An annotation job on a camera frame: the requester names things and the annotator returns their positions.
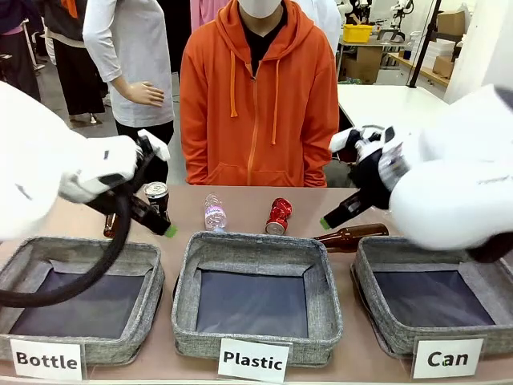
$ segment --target black pole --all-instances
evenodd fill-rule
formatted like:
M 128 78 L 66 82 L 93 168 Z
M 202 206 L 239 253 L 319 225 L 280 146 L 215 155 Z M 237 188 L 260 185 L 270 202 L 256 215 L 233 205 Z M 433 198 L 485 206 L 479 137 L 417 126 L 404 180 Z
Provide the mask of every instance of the black pole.
M 422 49 L 420 50 L 420 55 L 418 56 L 414 75 L 411 77 L 410 84 L 408 85 L 409 88 L 415 88 L 415 84 L 417 84 L 418 74 L 420 74 L 422 63 L 426 57 L 427 47 L 430 45 L 431 37 L 433 36 L 433 32 L 436 28 L 436 20 L 438 17 L 438 12 L 440 11 L 440 4 L 442 4 L 442 0 L 436 0 L 436 3 L 434 4 L 433 16 L 431 17 L 429 26 L 427 26 L 426 38 L 424 39 L 424 44 L 422 44 Z

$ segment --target white face mask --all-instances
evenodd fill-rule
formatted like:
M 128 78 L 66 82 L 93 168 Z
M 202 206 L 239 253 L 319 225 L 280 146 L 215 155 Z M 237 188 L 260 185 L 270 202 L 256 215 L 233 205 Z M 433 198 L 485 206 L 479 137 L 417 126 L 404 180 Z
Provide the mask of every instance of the white face mask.
M 267 18 L 280 5 L 281 0 L 239 0 L 246 14 L 254 18 Z

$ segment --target yellow crate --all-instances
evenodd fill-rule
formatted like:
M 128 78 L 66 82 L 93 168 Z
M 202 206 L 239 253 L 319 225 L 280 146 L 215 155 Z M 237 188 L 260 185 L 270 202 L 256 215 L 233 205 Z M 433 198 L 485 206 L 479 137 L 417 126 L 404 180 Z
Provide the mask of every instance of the yellow crate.
M 344 25 L 344 42 L 367 43 L 372 33 L 372 26 Z

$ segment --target gray shirt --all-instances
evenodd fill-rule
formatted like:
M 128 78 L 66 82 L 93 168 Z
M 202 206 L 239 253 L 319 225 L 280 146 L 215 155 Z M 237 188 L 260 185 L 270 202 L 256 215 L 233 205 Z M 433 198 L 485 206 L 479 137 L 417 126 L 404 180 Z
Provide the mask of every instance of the gray shirt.
M 164 12 L 156 0 L 88 0 L 83 40 L 106 83 L 150 82 L 164 91 L 164 105 L 144 106 L 110 87 L 115 119 L 128 127 L 165 124 L 175 117 Z

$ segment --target cardboard box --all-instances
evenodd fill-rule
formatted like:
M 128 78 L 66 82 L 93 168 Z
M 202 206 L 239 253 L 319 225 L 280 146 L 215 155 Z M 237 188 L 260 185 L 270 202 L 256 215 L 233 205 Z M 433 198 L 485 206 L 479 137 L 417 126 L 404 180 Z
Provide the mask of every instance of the cardboard box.
M 360 79 L 363 84 L 374 84 L 378 80 L 382 54 L 382 47 L 359 47 L 356 58 L 342 56 L 341 73 L 346 78 Z
M 443 12 L 437 18 L 438 32 L 463 36 L 465 34 L 465 12 Z
M 444 78 L 450 79 L 454 70 L 454 62 L 451 62 L 450 56 L 439 56 L 436 58 L 433 66 L 433 72 Z

